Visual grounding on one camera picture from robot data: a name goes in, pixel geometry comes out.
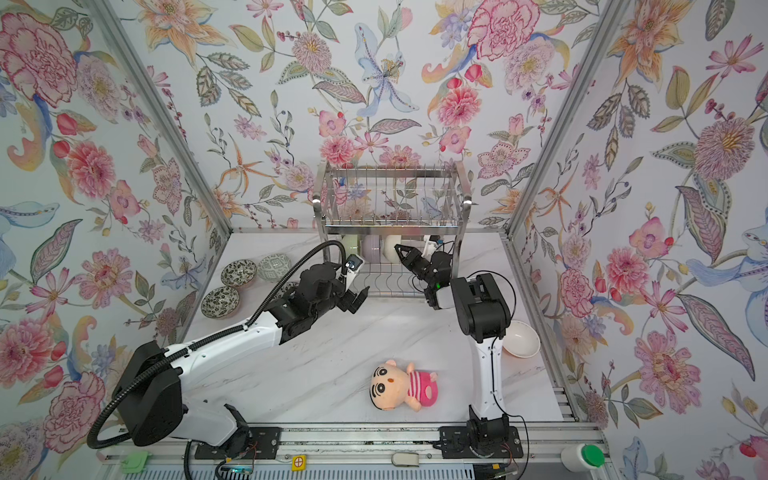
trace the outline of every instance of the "green button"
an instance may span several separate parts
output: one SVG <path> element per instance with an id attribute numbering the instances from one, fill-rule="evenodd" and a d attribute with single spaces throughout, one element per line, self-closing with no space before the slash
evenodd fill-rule
<path id="1" fill-rule="evenodd" d="M 605 463 L 605 455 L 596 445 L 586 445 L 582 448 L 581 457 L 593 467 L 601 467 Z"/>

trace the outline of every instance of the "plate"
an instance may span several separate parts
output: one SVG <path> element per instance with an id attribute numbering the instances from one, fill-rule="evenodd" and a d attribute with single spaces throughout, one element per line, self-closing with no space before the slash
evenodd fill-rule
<path id="1" fill-rule="evenodd" d="M 200 305 L 200 311 L 208 318 L 229 315 L 240 303 L 240 294 L 231 286 L 220 286 L 211 290 Z"/>

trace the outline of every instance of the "stainless steel dish rack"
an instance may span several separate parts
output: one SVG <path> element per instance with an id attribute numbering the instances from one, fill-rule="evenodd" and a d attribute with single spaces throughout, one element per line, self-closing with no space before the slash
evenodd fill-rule
<path id="1" fill-rule="evenodd" d="M 402 235 L 400 243 L 424 246 L 425 235 L 453 237 L 452 275 L 464 240 L 472 194 L 461 161 L 419 168 L 334 168 L 321 164 L 312 197 L 321 241 L 329 235 L 373 237 L 362 252 L 366 265 L 349 287 L 370 287 L 369 296 L 418 297 L 425 286 L 400 263 L 389 263 L 381 240 Z M 323 252 L 329 259 L 330 249 Z"/>

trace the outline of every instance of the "plush doll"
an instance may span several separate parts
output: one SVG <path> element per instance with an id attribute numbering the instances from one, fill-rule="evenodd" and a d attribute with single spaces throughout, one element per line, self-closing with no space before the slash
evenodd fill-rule
<path id="1" fill-rule="evenodd" d="M 397 368 L 395 360 L 376 367 L 371 378 L 371 400 L 379 410 L 392 410 L 405 402 L 415 412 L 423 406 L 435 405 L 437 400 L 437 373 L 416 372 L 409 363 L 405 372 Z"/>

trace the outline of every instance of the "marble countertop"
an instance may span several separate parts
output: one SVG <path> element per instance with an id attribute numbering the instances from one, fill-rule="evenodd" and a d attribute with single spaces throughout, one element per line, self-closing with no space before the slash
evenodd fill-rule
<path id="1" fill-rule="evenodd" d="M 222 285 L 220 273 L 229 262 L 251 259 L 258 263 L 276 252 L 286 253 L 295 262 L 318 242 L 316 233 L 235 233 L 207 292 Z M 307 266 L 321 261 L 322 255 L 317 254 Z M 514 281 L 496 233 L 465 236 L 460 274 L 481 269 L 497 271 Z M 247 318 L 273 285 L 257 278 L 240 288 L 240 305 L 227 318 L 206 318 L 198 308 L 186 339 L 206 336 Z M 502 279 L 498 285 L 511 308 L 509 286 Z M 521 304 L 514 319 L 528 323 Z M 370 376 L 388 359 L 403 369 L 414 362 L 418 370 L 437 372 L 437 403 L 421 412 L 406 405 L 388 412 L 376 409 L 368 393 Z M 504 352 L 502 378 L 509 413 L 523 415 L 529 422 L 562 420 L 540 354 L 519 359 Z M 433 310 L 425 300 L 368 298 L 357 314 L 333 310 L 288 343 L 219 371 L 191 395 L 225 399 L 248 422 L 464 421 L 472 400 L 470 345 L 454 310 Z"/>

